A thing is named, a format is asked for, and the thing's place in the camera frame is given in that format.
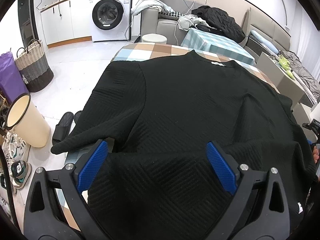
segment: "houndstooth pillow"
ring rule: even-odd
[[[182,15],[183,14],[180,12],[173,12],[173,13],[159,12],[159,18],[168,19],[168,20],[175,20],[175,21],[178,21],[179,17]]]

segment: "basket handle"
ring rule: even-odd
[[[25,49],[24,47],[19,48],[19,49],[17,50],[17,58],[18,58],[18,51],[19,51],[20,49],[23,49],[24,52],[26,52],[26,49]]]
[[[31,40],[31,41],[29,41],[29,43],[28,43],[28,46],[27,46],[27,53],[30,53],[30,52],[28,51],[28,48],[29,48],[29,46],[31,45],[32,41],[36,41],[36,42],[38,42],[38,43],[39,43],[39,45],[40,45],[40,47],[41,47],[41,43],[40,43],[40,41],[38,41],[38,40],[36,40],[36,39],[32,39],[32,40]]]

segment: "white tile floor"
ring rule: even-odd
[[[127,44],[127,41],[86,41],[55,47],[46,53],[54,78],[43,90],[31,93],[31,100],[50,125],[51,134],[45,147],[30,149],[28,162],[33,171],[25,187],[20,190],[24,205],[35,169],[42,166],[49,171],[61,169],[64,165],[65,154],[53,155],[50,152],[56,124],[65,112],[75,114],[84,108],[111,59]]]

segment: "wicker basket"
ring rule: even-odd
[[[24,52],[18,56],[20,49]],[[42,41],[31,40],[26,49],[20,49],[17,51],[15,63],[28,90],[38,92],[45,88],[54,76],[45,56]]]

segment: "washing machine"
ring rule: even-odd
[[[92,41],[131,39],[132,0],[89,0]]]

